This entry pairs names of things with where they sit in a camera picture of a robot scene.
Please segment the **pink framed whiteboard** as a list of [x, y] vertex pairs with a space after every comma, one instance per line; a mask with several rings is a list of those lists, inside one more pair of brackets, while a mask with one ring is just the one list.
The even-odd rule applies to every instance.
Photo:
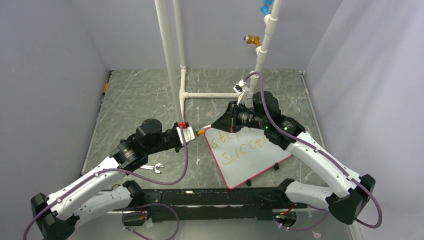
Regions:
[[292, 155], [271, 143], [259, 129], [228, 133], [215, 128], [203, 134], [225, 186], [232, 190], [274, 168]]

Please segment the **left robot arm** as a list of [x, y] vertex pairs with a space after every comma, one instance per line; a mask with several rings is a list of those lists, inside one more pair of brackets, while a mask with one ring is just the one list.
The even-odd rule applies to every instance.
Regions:
[[134, 134], [122, 139], [91, 171], [56, 192], [49, 195], [38, 193], [32, 197], [33, 219], [22, 238], [27, 239], [29, 230], [36, 224], [45, 240], [66, 240], [76, 228], [110, 211], [150, 207], [145, 192], [134, 180], [127, 180], [107, 193], [101, 191], [128, 175], [163, 186], [177, 184], [182, 177], [162, 182], [135, 171], [148, 163], [149, 155], [170, 149], [179, 152], [197, 137], [197, 132], [187, 122], [176, 122], [172, 128], [163, 131], [159, 120], [146, 119]]

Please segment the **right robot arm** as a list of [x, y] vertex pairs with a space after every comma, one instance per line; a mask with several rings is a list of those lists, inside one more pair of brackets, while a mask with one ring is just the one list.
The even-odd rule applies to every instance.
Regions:
[[281, 113], [278, 99], [269, 91], [256, 92], [252, 103], [252, 107], [246, 107], [230, 101], [211, 127], [226, 133], [237, 133], [243, 128], [262, 130], [270, 143], [299, 158], [327, 183], [323, 187], [287, 178], [275, 188], [276, 203], [282, 208], [302, 203], [324, 209], [347, 225], [357, 221], [371, 199], [375, 179], [333, 159], [304, 126]]

